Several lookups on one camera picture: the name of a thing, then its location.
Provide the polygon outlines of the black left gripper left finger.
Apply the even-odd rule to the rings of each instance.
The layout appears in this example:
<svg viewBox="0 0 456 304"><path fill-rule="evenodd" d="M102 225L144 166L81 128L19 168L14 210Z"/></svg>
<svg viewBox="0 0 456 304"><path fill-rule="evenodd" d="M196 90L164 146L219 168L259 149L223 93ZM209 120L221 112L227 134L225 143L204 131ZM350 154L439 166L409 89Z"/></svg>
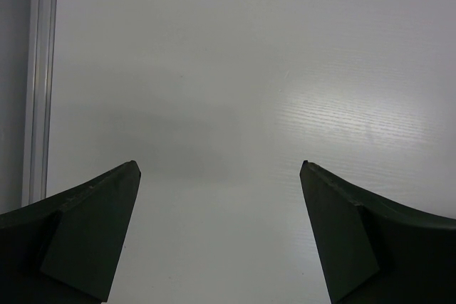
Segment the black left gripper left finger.
<svg viewBox="0 0 456 304"><path fill-rule="evenodd" d="M140 178L129 161L2 214L1 302L107 302Z"/></svg>

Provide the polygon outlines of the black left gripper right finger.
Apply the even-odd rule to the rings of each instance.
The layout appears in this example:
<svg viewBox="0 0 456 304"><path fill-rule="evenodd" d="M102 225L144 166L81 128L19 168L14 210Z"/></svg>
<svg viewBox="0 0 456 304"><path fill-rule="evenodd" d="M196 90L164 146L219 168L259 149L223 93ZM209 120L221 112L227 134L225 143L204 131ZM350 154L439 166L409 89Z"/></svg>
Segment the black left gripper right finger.
<svg viewBox="0 0 456 304"><path fill-rule="evenodd" d="M455 220L304 161L300 179L332 303L454 303Z"/></svg>

